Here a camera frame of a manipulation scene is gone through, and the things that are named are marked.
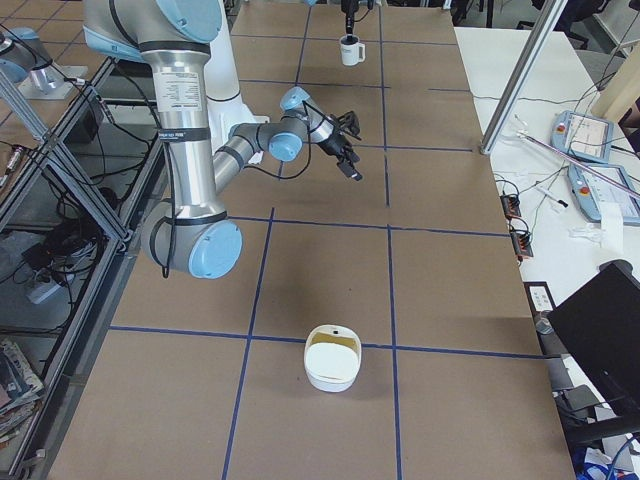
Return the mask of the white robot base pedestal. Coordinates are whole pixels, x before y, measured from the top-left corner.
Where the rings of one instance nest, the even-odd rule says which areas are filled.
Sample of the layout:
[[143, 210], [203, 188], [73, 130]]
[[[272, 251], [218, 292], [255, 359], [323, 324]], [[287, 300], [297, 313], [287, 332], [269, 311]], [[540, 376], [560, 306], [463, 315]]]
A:
[[230, 129], [241, 123], [266, 123], [268, 116], [256, 116], [244, 103], [238, 81], [228, 22], [223, 1], [212, 1], [213, 11], [220, 14], [221, 26], [210, 42], [211, 58], [204, 66], [207, 113], [211, 132], [211, 152], [229, 139]]

